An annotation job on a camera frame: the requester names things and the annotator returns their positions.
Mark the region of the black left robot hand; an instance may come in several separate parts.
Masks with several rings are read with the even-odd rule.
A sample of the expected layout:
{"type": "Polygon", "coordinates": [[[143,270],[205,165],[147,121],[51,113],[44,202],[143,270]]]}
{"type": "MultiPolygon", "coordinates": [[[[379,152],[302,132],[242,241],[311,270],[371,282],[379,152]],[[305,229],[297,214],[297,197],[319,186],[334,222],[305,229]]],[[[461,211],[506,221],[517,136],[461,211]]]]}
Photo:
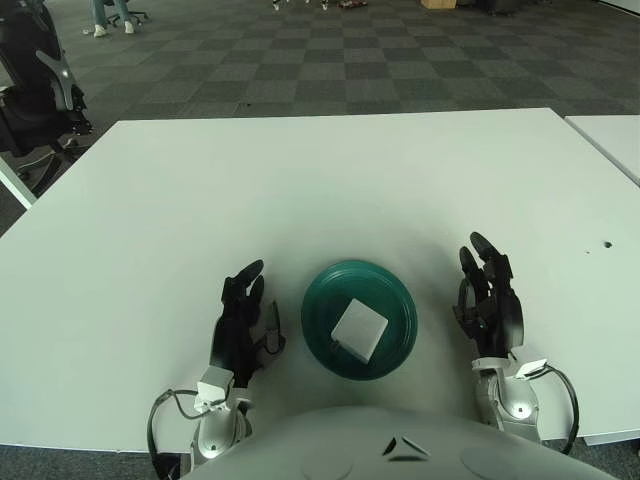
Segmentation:
{"type": "Polygon", "coordinates": [[[223,285],[223,310],[215,324],[209,364],[231,371],[235,388],[247,388],[253,374],[263,367],[261,351],[275,356],[286,345],[275,301],[271,303],[271,317],[263,336],[256,341],[252,337],[265,289],[263,268],[264,261],[255,260],[235,276],[226,277],[223,285]]]}

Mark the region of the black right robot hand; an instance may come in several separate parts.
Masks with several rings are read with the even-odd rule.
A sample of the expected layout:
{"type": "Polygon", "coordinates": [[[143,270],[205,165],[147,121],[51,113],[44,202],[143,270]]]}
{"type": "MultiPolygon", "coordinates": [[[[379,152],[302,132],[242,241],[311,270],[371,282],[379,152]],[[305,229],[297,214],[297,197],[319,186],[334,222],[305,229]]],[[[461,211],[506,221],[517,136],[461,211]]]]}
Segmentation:
{"type": "Polygon", "coordinates": [[[511,286],[510,261],[478,232],[470,234],[470,242],[472,249],[459,249],[464,277],[452,310],[480,356],[506,358],[524,342],[522,307],[511,286]]]}

